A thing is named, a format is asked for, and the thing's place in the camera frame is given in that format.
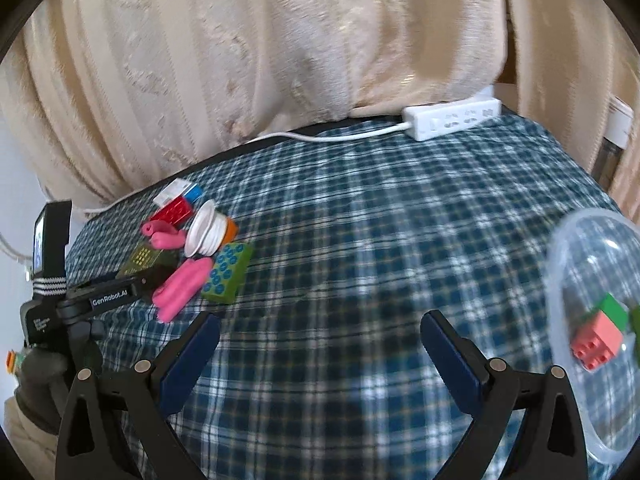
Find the grey gloved left hand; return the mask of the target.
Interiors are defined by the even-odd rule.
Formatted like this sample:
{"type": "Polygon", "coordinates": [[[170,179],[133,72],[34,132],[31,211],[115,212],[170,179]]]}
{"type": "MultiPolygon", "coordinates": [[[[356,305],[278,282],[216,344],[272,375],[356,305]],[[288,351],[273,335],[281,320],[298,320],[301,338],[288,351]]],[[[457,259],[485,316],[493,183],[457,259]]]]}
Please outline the grey gloved left hand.
{"type": "Polygon", "coordinates": [[[67,361],[58,352],[32,349],[25,356],[15,399],[22,413],[39,429],[57,436],[68,397],[67,361]]]}

